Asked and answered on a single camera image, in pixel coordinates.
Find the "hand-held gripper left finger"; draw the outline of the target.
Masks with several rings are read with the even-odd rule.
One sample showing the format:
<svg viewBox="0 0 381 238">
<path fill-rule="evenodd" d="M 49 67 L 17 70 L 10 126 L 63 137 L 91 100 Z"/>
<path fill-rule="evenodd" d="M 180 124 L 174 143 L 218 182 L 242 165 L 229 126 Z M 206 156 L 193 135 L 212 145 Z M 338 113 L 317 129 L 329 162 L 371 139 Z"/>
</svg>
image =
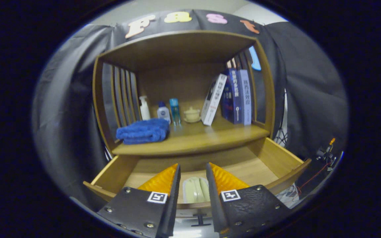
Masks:
<svg viewBox="0 0 381 238">
<path fill-rule="evenodd" d="M 133 238 L 168 238 L 173 235 L 180 179 L 181 167 L 174 164 L 144 189 L 122 188 L 97 214 Z"/>
</svg>

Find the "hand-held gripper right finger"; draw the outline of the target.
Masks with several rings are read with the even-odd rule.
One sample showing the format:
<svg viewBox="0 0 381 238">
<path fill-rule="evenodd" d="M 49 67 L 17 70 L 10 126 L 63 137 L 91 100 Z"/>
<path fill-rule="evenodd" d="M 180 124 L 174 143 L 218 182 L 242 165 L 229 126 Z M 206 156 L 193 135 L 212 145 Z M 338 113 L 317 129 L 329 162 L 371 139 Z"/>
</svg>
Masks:
<svg viewBox="0 0 381 238">
<path fill-rule="evenodd" d="M 206 164 L 214 231 L 221 238 L 263 237 L 291 210 L 265 186 L 246 185 L 230 172 Z"/>
</svg>

